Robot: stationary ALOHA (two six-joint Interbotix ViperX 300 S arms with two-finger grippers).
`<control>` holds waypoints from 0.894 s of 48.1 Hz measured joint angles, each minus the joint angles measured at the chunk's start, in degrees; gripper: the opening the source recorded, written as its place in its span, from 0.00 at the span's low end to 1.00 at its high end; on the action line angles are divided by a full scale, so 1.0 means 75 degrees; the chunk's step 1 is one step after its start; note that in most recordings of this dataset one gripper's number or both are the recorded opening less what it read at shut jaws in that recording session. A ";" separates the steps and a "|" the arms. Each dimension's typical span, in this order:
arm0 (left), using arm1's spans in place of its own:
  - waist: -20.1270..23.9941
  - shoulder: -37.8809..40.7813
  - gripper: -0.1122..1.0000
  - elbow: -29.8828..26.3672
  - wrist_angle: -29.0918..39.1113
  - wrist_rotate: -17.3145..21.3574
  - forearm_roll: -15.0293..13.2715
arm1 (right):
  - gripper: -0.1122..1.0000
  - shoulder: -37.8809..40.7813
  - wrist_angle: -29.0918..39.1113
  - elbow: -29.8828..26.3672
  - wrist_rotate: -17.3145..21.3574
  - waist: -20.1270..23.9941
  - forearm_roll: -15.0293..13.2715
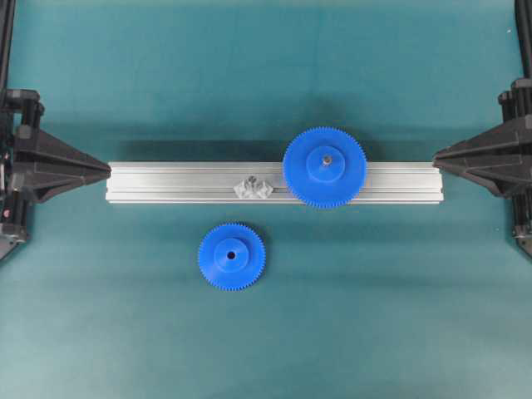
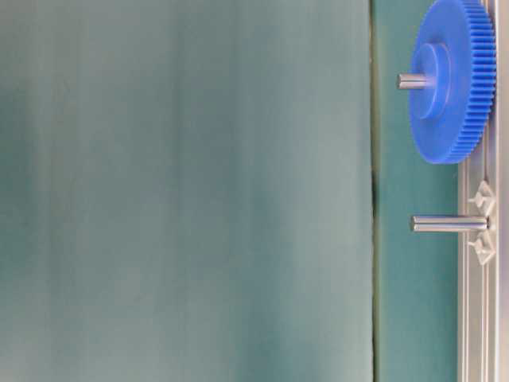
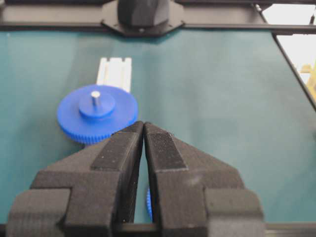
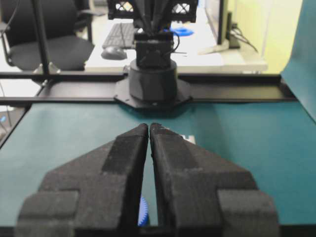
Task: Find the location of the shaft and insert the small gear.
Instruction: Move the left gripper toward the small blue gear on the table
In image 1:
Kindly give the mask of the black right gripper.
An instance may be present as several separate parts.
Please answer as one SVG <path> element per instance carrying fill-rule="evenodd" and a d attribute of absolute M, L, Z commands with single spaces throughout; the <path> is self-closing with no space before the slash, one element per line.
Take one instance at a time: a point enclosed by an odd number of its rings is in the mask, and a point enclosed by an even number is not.
<path fill-rule="evenodd" d="M 498 97 L 503 124 L 434 154 L 432 164 L 486 188 L 492 195 L 510 198 L 512 235 L 520 249 L 531 249 L 531 133 L 522 137 L 525 117 L 531 115 L 531 79 L 515 80 Z M 518 170 L 518 177 L 489 170 Z"/>

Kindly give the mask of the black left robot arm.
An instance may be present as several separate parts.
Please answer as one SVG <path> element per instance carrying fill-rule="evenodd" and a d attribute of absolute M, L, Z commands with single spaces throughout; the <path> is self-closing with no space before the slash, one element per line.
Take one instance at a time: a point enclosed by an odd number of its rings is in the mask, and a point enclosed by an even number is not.
<path fill-rule="evenodd" d="M 32 205 L 111 176 L 109 165 L 41 129 L 37 91 L 7 87 L 15 9 L 1 2 L 1 259 L 27 242 Z"/>

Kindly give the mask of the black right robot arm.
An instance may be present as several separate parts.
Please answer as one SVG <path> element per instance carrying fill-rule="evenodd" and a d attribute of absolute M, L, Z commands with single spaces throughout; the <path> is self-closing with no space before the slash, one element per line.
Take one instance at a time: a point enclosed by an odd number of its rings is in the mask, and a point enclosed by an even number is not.
<path fill-rule="evenodd" d="M 524 76 L 498 96 L 503 123 L 436 152 L 433 165 L 509 199 L 512 236 L 531 255 L 531 2 L 514 5 Z"/>

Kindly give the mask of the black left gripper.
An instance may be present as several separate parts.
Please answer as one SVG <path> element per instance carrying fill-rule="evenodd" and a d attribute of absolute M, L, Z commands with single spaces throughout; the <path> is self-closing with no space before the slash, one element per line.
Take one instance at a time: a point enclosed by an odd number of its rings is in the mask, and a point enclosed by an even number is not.
<path fill-rule="evenodd" d="M 38 129 L 44 107 L 35 91 L 6 90 L 1 106 L 1 260 L 27 242 L 27 215 L 31 203 L 92 185 L 111 176 L 111 167 L 55 136 Z M 14 127 L 15 115 L 28 126 Z M 80 174 L 16 173 L 16 191 L 10 186 L 14 158 L 50 166 L 84 168 Z"/>

